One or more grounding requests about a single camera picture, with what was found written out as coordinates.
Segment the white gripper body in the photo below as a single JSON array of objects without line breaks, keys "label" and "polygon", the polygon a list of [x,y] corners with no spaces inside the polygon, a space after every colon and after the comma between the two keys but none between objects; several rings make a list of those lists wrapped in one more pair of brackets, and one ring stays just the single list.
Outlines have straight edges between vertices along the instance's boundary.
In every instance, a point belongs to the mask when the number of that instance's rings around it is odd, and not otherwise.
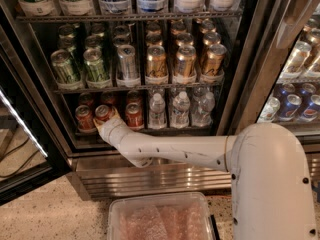
[{"label": "white gripper body", "polygon": [[122,139],[129,133],[129,127],[121,118],[111,118],[98,126],[103,141],[118,149]]}]

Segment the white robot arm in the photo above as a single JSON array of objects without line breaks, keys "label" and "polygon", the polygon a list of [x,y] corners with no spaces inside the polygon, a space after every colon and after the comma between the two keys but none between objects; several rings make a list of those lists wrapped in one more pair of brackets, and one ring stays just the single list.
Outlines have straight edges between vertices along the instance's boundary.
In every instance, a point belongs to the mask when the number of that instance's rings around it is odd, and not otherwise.
[{"label": "white robot arm", "polygon": [[117,114],[93,122],[138,168],[156,157],[230,173],[234,240],[319,240],[305,151],[286,128],[257,123],[235,136],[158,137],[131,130]]}]

